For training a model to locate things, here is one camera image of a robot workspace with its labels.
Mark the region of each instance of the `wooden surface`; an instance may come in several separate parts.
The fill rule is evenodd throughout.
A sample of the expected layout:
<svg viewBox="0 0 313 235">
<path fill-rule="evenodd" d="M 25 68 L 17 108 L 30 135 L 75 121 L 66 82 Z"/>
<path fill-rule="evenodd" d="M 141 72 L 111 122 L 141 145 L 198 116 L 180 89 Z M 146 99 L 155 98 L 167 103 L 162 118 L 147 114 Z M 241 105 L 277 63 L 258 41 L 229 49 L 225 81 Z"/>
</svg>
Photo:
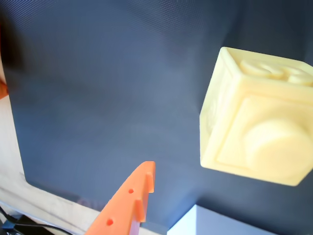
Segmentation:
<svg viewBox="0 0 313 235">
<path fill-rule="evenodd" d="M 0 203 L 74 234 L 84 234 L 99 214 L 26 182 L 8 96 L 0 100 Z M 139 234 L 155 235 L 144 228 Z"/>
</svg>

